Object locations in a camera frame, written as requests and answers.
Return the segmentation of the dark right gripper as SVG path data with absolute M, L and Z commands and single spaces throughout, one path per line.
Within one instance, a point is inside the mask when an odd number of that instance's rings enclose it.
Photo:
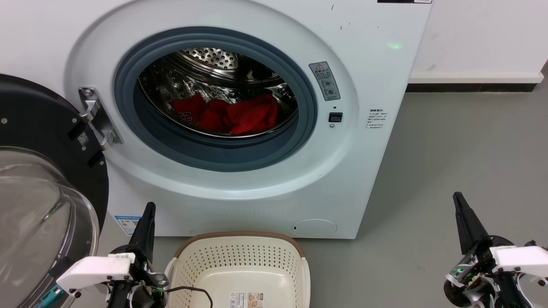
M 527 300 L 515 270 L 505 271 L 495 263 L 492 248 L 511 248 L 500 236 L 489 236 L 461 192 L 454 192 L 456 226 L 464 257 L 446 275 L 444 294 L 460 308 L 526 308 Z

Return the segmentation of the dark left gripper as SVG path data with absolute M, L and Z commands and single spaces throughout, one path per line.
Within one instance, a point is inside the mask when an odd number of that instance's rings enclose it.
M 135 260 L 129 274 L 121 279 L 108 279 L 109 308 L 164 308 L 167 296 L 163 290 L 169 284 L 162 273 L 152 270 L 156 230 L 156 205 L 148 202 L 131 236 L 129 244 L 111 253 L 133 253 Z

